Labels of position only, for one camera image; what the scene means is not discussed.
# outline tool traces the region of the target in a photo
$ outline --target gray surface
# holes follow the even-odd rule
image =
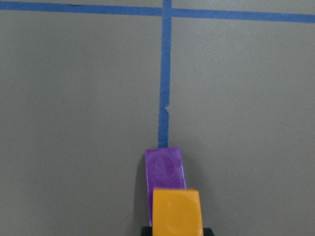
[[[170,145],[218,236],[315,233],[314,38],[315,25],[173,19]]]
[[[18,0],[30,2],[52,2],[69,4],[98,4],[98,5],[117,5],[117,6],[149,6],[161,7],[162,0]]]
[[[0,235],[137,235],[160,18],[0,12]]]
[[[315,11],[220,2],[209,8]],[[187,3],[173,6],[208,8]],[[160,17],[0,19],[0,235],[139,235]],[[315,25],[173,19],[170,145],[216,236],[314,235],[314,38]]]
[[[173,0],[174,8],[315,14],[311,0]]]

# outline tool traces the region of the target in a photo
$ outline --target orange block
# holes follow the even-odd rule
[[[194,189],[155,189],[152,235],[203,236],[199,192]]]

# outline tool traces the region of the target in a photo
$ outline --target purple rectangular block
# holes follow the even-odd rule
[[[186,189],[183,159],[179,147],[145,151],[150,226],[152,226],[152,200],[154,188]]]

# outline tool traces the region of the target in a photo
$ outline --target blue tape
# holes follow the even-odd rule
[[[47,11],[69,13],[92,13],[137,16],[161,16],[159,7],[71,5],[63,3],[0,1],[0,10]]]
[[[315,15],[272,13],[272,12],[195,10],[195,9],[173,8],[172,16],[185,17],[185,18],[210,18],[210,19],[227,19],[227,20],[315,23]]]
[[[168,147],[168,127],[171,76],[171,33],[172,28],[172,0],[163,0],[162,8],[162,49],[161,49],[161,79],[159,91],[158,116],[158,147]]]

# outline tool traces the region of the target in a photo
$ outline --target gray floor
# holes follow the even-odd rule
[[[237,2],[173,6],[315,13],[310,1]],[[139,235],[161,18],[0,19],[0,235]],[[315,233],[314,38],[315,24],[173,18],[170,146],[217,236]]]

